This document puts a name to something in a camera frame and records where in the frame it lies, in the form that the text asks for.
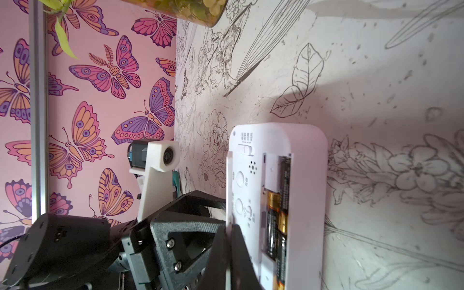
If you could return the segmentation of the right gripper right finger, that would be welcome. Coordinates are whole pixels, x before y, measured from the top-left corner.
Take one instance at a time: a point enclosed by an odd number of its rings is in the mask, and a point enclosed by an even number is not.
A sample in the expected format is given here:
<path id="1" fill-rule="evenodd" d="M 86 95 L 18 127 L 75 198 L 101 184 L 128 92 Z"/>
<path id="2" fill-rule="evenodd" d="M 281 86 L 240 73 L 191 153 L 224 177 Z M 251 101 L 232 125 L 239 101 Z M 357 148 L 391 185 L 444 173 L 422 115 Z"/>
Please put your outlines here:
<path id="1" fill-rule="evenodd" d="M 231 289 L 261 290 L 240 227 L 232 225 L 231 236 Z"/>

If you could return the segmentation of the black gold AAA battery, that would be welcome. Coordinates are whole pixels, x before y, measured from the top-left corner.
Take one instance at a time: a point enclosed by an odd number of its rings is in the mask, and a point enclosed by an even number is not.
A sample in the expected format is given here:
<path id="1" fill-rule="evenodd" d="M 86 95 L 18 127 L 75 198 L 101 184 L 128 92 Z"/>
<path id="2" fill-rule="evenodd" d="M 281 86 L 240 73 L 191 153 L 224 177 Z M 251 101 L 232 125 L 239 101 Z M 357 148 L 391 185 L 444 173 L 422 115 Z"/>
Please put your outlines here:
<path id="1" fill-rule="evenodd" d="M 286 251 L 287 251 L 287 214 L 280 213 L 278 224 L 278 246 L 277 246 L 277 289 L 285 289 L 286 274 Z"/>
<path id="2" fill-rule="evenodd" d="M 280 195 L 267 191 L 267 255 L 275 259 L 277 256 L 277 223 L 280 209 Z"/>
<path id="3" fill-rule="evenodd" d="M 281 211 L 288 214 L 290 199 L 291 158 L 280 157 Z"/>

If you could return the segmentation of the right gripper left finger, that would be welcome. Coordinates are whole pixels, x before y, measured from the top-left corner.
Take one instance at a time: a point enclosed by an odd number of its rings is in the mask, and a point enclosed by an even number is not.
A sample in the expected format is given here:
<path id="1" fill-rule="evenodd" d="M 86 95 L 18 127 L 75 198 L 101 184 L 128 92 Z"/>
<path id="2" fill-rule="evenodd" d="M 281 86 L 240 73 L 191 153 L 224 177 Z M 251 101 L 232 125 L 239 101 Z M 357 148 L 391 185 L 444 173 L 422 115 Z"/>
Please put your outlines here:
<path id="1" fill-rule="evenodd" d="M 206 289 L 226 289 L 226 271 L 230 265 L 230 243 L 226 227 L 221 226 L 215 235 L 206 269 Z"/>

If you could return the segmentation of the white digital alarm clock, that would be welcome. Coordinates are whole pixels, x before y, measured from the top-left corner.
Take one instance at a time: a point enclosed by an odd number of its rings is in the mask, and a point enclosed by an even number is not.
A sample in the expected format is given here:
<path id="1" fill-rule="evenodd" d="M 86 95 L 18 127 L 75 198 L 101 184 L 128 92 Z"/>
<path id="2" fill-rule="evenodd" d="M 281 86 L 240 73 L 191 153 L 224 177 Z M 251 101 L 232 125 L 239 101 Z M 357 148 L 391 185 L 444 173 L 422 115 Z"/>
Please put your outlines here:
<path id="1" fill-rule="evenodd" d="M 280 195 L 280 157 L 291 158 L 285 290 L 318 290 L 327 181 L 327 140 L 319 128 L 262 123 L 232 130 L 226 159 L 226 227 L 240 227 L 261 290 L 277 290 L 277 257 L 270 258 L 266 249 L 267 191 Z"/>

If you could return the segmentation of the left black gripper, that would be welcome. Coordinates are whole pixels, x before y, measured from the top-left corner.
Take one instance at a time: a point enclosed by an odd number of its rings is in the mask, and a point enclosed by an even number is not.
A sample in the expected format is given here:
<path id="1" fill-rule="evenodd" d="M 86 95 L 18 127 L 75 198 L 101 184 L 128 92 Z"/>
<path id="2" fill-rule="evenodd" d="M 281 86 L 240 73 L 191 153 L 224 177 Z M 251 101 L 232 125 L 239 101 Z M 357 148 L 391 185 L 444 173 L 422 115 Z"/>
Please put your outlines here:
<path id="1" fill-rule="evenodd" d="M 210 209 L 226 200 L 201 191 L 180 196 L 135 225 L 124 227 L 119 264 L 127 290 L 196 290 L 219 227 Z"/>

